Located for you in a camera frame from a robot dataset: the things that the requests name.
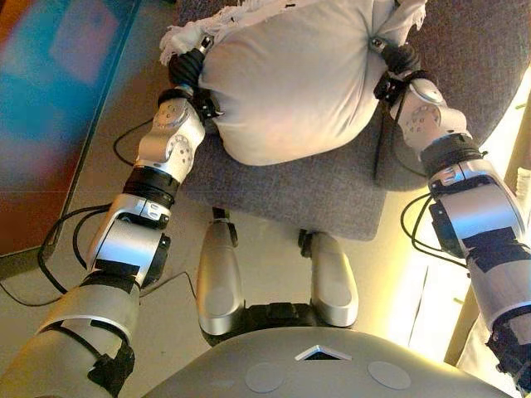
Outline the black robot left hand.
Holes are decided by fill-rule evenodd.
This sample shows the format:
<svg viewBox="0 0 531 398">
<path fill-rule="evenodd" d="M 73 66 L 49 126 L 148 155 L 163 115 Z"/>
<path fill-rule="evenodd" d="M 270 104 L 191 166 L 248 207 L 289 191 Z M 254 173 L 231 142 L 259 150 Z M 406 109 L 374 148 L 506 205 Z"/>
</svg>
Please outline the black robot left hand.
<svg viewBox="0 0 531 398">
<path fill-rule="evenodd" d="M 168 63 L 168 77 L 175 86 L 195 90 L 207 53 L 214 44 L 214 37 L 206 35 L 199 44 L 182 55 L 173 55 Z"/>
</svg>

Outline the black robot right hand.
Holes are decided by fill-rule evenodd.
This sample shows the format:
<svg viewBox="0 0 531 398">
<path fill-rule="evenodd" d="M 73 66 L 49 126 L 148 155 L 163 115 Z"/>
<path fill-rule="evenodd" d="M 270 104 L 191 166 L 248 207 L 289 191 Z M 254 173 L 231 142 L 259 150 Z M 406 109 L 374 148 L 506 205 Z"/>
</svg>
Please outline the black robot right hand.
<svg viewBox="0 0 531 398">
<path fill-rule="evenodd" d="M 389 72 L 394 75 L 416 72 L 421 69 L 421 59 L 409 44 L 395 45 L 375 36 L 369 42 L 372 51 L 381 56 Z"/>
</svg>

